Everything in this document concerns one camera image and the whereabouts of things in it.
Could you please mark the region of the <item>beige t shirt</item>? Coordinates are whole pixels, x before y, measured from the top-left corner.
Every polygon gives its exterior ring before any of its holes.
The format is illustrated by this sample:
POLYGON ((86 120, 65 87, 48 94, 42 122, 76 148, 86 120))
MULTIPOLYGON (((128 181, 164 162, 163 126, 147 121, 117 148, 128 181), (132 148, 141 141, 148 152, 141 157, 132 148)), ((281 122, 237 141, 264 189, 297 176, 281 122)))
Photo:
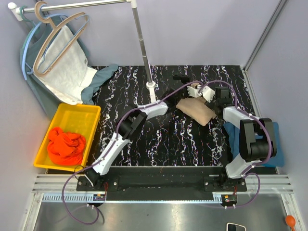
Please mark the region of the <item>beige t shirt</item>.
POLYGON ((206 100, 202 96, 199 98, 187 96, 180 100, 176 108, 191 117, 201 126, 205 126, 211 119, 217 116, 212 110, 205 106, 205 102, 206 100))

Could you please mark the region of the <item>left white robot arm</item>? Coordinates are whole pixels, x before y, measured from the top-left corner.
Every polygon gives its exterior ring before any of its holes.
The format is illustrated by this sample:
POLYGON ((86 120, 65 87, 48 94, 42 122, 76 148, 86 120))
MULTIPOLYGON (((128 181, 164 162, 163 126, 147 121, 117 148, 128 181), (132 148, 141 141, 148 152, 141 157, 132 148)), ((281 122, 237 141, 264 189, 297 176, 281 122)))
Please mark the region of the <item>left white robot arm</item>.
POLYGON ((172 77, 179 80, 184 86, 177 90, 169 89, 162 96, 162 99, 154 103, 144 105, 130 105, 124 115, 118 120, 116 129, 100 156, 90 167, 86 168, 85 178, 87 185, 97 191, 103 187, 104 179, 109 168, 121 150, 136 137, 143 129, 145 122, 157 116, 167 114, 171 108, 187 95, 187 84, 191 81, 188 76, 178 74, 172 77))

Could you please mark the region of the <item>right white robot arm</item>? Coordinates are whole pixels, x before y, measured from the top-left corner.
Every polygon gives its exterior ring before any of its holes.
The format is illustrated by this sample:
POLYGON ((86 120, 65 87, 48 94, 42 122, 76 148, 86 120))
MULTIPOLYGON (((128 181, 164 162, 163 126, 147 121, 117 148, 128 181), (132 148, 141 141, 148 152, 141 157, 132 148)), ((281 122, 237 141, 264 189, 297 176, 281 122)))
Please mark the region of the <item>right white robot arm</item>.
POLYGON ((233 103, 228 87, 205 87, 201 90, 205 105, 239 129, 238 154, 225 166, 218 179, 219 187, 229 191, 256 165, 268 162, 277 154, 274 123, 269 118, 255 117, 233 103))

